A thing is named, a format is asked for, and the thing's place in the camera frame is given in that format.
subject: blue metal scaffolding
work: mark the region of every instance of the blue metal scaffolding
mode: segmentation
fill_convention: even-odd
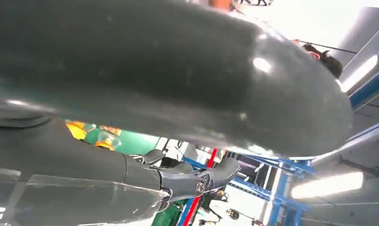
[[[269,158],[250,155],[246,155],[246,157],[258,161],[260,163],[275,167],[277,169],[283,170],[283,172],[281,172],[276,193],[273,194],[271,191],[263,189],[258,185],[244,181],[239,177],[235,177],[229,183],[229,185],[249,194],[255,195],[267,202],[271,202],[273,204],[273,208],[269,218],[269,225],[274,225],[275,222],[277,222],[280,209],[281,207],[284,207],[287,210],[287,216],[285,218],[284,226],[299,226],[301,222],[302,212],[308,211],[309,207],[303,203],[285,197],[284,190],[285,186],[287,185],[287,179],[288,177],[290,177],[288,175],[303,178],[305,173],[314,174],[313,168],[310,167],[310,161],[297,161],[283,158]],[[191,164],[194,168],[205,168],[205,165],[196,162],[192,159],[184,158],[184,161]]]

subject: bolt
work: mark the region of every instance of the bolt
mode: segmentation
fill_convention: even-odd
[[[197,193],[202,194],[205,191],[205,184],[203,182],[199,182],[197,184]]]

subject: red pole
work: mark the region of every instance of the red pole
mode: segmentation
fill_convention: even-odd
[[[214,161],[214,158],[216,157],[216,154],[217,154],[217,148],[213,148],[212,156],[210,156],[210,159],[209,159],[209,161],[207,162],[206,167],[211,168],[211,167],[213,166],[213,161]],[[196,198],[194,199],[194,202],[192,202],[191,208],[190,208],[190,210],[188,211],[187,216],[185,217],[185,221],[184,221],[183,226],[187,226],[187,225],[188,225],[188,222],[191,220],[192,213],[194,212],[196,206],[198,205],[199,198],[200,198],[200,197],[196,197]]]

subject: black cable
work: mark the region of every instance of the black cable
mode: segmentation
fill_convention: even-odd
[[[346,50],[346,49],[341,49],[341,48],[335,48],[335,47],[331,47],[331,46],[325,46],[325,45],[316,44],[316,43],[313,43],[313,42],[302,41],[302,40],[299,40],[299,42],[302,42],[302,43],[305,43],[305,44],[311,44],[311,45],[315,45],[315,46],[320,46],[320,47],[325,47],[325,48],[330,48],[330,49],[334,49],[334,50],[344,51],[344,52],[347,52],[347,53],[357,54],[357,52],[354,52],[354,51],[351,51],[351,50]]]

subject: ceiling light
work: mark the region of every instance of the ceiling light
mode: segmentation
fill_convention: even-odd
[[[321,197],[359,189],[362,183],[362,172],[346,173],[298,185],[292,189],[292,197],[295,199]]]
[[[370,57],[362,66],[360,66],[341,86],[343,92],[350,90],[358,81],[360,81],[373,67],[377,64],[378,56]]]

